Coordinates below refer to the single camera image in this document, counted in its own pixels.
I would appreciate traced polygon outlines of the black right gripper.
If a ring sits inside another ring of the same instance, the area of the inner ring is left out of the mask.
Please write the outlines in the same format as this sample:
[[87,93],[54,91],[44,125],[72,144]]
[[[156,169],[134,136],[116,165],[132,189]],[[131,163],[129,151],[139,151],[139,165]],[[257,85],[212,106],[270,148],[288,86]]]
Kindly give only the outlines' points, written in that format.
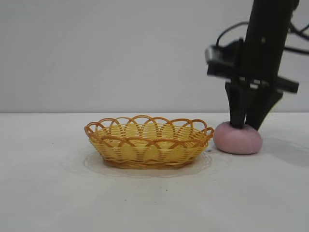
[[273,87],[259,87],[247,110],[247,86],[226,82],[233,128],[242,129],[246,117],[246,124],[259,130],[270,110],[283,97],[276,89],[297,93],[299,83],[280,77],[278,71],[292,14],[298,5],[297,0],[255,0],[245,39],[207,49],[208,75],[231,80],[241,77],[249,83]]

